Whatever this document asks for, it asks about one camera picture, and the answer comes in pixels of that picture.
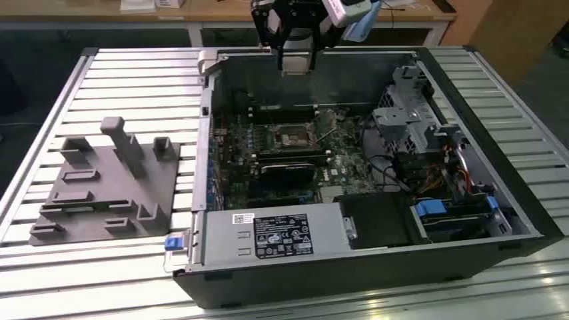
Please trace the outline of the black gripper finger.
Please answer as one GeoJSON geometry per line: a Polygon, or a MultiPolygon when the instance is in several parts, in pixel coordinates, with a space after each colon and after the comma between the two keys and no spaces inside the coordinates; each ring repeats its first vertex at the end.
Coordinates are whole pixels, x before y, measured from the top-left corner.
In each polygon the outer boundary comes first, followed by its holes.
{"type": "Polygon", "coordinates": [[[335,26],[329,17],[325,17],[319,27],[312,30],[312,45],[309,55],[309,70],[313,71],[317,64],[319,52],[327,48],[335,48],[341,40],[344,28],[335,26]]]}
{"type": "Polygon", "coordinates": [[[289,37],[289,14],[283,6],[252,6],[252,20],[259,39],[276,52],[277,69],[283,70],[284,48],[289,37]]]}

